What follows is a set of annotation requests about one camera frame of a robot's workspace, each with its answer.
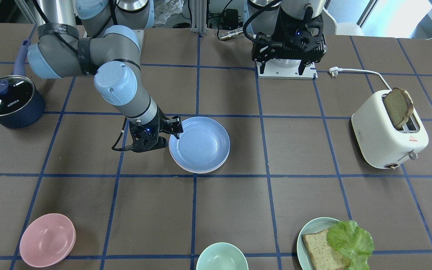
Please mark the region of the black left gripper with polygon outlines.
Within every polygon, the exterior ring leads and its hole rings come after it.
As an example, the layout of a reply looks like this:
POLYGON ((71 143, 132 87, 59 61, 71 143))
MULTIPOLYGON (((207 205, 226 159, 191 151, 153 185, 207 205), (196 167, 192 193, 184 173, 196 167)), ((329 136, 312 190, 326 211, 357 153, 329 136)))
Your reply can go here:
POLYGON ((252 59, 259 63, 263 75, 266 62, 271 59, 300 60, 298 75, 307 66, 318 63, 326 53, 323 34, 323 6, 279 6, 274 32, 252 35, 252 59))

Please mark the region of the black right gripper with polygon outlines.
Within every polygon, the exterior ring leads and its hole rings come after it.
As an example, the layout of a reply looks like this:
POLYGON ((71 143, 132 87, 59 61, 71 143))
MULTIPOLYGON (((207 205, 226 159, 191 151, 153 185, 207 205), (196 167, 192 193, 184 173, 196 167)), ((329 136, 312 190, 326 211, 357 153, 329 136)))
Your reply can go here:
POLYGON ((163 149, 168 146, 166 138, 160 136, 160 133, 173 135, 179 140, 180 134, 183 133, 183 127, 180 115, 167 118, 158 108, 154 118, 148 123, 142 124, 141 121, 130 122, 129 131, 133 144, 127 148, 133 152, 142 153, 163 149))

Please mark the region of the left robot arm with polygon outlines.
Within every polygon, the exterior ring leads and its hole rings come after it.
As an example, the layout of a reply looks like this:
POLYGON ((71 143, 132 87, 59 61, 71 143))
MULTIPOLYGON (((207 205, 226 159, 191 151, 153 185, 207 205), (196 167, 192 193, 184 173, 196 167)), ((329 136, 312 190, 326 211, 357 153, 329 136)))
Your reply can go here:
POLYGON ((326 54, 322 0, 249 0, 242 32, 259 76, 293 78, 326 54))

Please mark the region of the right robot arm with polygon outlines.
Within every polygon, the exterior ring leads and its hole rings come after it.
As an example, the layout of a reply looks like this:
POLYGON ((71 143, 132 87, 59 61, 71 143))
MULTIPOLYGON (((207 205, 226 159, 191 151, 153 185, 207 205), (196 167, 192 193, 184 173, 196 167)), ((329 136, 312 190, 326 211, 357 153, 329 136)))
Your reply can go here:
POLYGON ((137 153, 168 145, 160 133, 176 139, 183 133, 180 116, 167 118, 142 82, 141 47, 135 33, 154 24, 152 0, 34 0, 41 21, 38 43, 29 46, 32 71, 43 79, 93 76, 103 99, 123 116, 131 145, 116 152, 137 153))

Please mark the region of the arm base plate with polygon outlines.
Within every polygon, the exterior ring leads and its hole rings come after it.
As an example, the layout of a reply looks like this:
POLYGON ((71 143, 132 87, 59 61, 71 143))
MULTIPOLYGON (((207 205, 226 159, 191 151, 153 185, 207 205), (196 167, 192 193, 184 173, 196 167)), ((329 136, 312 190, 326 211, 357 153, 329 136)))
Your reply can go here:
POLYGON ((256 63, 258 77, 263 79, 300 79, 300 80, 313 80, 317 79, 317 69, 315 64, 312 63, 305 68, 302 76, 298 75, 298 66, 300 60, 290 59, 271 59, 266 62, 265 71, 263 75, 259 74, 259 63, 256 63))

